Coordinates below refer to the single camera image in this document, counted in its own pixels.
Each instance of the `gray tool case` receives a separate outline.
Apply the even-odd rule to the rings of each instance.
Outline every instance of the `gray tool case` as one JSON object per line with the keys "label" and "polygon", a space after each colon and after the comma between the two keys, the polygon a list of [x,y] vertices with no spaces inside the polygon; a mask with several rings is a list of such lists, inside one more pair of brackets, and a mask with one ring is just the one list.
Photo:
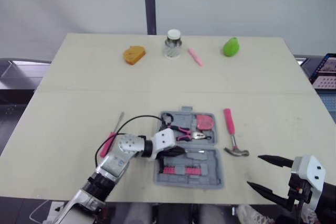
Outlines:
{"label": "gray tool case", "polygon": [[[219,189],[224,186],[221,155],[214,147],[218,142],[216,120],[213,114],[196,113],[192,107],[182,107],[181,111],[163,111],[161,116],[169,113],[173,115],[174,121],[171,125],[197,130],[196,115],[209,115],[214,120],[214,127],[208,131],[202,131],[211,139],[192,139],[191,141],[178,141],[176,144],[185,148],[185,154],[176,157],[165,157],[164,166],[167,169],[173,168],[174,174],[160,173],[159,161],[154,165],[154,182],[164,186],[180,186],[202,189]],[[174,130],[175,137],[185,135]],[[186,168],[200,168],[200,175],[186,174]]]}

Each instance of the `pink eraser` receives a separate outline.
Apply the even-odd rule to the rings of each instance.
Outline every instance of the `pink eraser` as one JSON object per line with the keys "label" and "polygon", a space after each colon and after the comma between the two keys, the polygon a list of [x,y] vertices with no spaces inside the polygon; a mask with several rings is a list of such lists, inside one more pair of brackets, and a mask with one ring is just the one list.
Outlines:
{"label": "pink eraser", "polygon": [[188,48],[188,52],[194,58],[194,60],[197,62],[197,64],[199,64],[200,66],[203,66],[202,60],[200,59],[199,56],[197,56],[197,54],[195,53],[195,51],[193,49]]}
{"label": "pink eraser", "polygon": [[108,150],[109,150],[109,146],[110,146],[110,144],[112,143],[112,140],[113,140],[113,136],[115,135],[115,132],[111,132],[110,133],[110,135],[109,135],[109,138],[110,139],[108,139],[107,140],[107,142],[104,144],[104,146],[103,146],[103,149],[101,149],[101,152],[100,152],[100,154],[99,154],[99,156],[100,157],[105,157],[106,156],[106,154],[107,154],[107,152],[108,152]]}

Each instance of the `pliers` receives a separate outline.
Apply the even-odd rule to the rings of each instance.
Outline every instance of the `pliers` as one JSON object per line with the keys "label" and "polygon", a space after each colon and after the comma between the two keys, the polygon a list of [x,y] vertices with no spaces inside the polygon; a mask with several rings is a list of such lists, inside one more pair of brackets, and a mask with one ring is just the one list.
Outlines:
{"label": "pliers", "polygon": [[179,131],[185,133],[185,135],[178,136],[176,141],[191,141],[191,130],[189,128],[178,127],[175,125],[168,125],[167,128],[171,128],[172,130]]}
{"label": "pliers", "polygon": [[189,128],[178,127],[175,125],[168,125],[167,128],[171,128],[172,130],[179,131],[185,133],[185,135],[178,136],[176,141],[191,141],[192,139],[210,139],[211,136],[206,136],[202,132],[194,131],[193,133]]}

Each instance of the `wooden table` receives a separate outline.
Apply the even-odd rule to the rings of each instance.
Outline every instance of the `wooden table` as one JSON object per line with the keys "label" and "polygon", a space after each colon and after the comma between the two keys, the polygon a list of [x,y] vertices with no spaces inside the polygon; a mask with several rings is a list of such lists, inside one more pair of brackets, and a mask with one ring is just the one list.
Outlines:
{"label": "wooden table", "polygon": [[[0,195],[70,199],[94,171],[93,155],[113,130],[140,114],[159,115],[191,105],[216,116],[224,188],[158,186],[153,162],[135,158],[108,201],[268,204],[246,181],[287,195],[290,169],[270,165],[261,154],[313,154],[336,184],[336,126],[280,38],[239,37],[240,51],[224,57],[229,37],[183,36],[204,61],[186,50],[162,55],[165,36],[69,34],[0,157]],[[123,61],[131,45],[146,48],[134,66]],[[249,157],[223,151],[231,141],[223,108],[231,108],[236,140]],[[125,131],[151,136],[157,121],[137,120]]]}

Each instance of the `tool handle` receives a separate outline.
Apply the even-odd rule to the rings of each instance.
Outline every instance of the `tool handle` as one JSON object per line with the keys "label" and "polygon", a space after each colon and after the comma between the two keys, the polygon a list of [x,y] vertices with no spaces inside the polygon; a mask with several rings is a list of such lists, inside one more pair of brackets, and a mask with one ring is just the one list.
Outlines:
{"label": "tool handle", "polygon": [[115,132],[111,132],[110,135],[109,135],[109,138],[106,143],[104,144],[103,148],[101,149],[101,152],[99,154],[100,157],[105,157],[107,152],[109,151],[109,146],[113,140],[113,136],[115,135],[116,133]]}
{"label": "tool handle", "polygon": [[235,125],[233,124],[233,120],[231,117],[231,110],[230,109],[224,109],[224,117],[227,125],[227,130],[231,135],[235,134]]}
{"label": "tool handle", "polygon": [[169,125],[168,128],[171,128],[172,130],[180,131],[186,134],[191,134],[191,130],[189,128],[182,128],[182,127],[178,127],[175,125]]}
{"label": "tool handle", "polygon": [[184,136],[178,136],[176,138],[176,141],[191,141],[191,136],[190,135],[184,135]]}

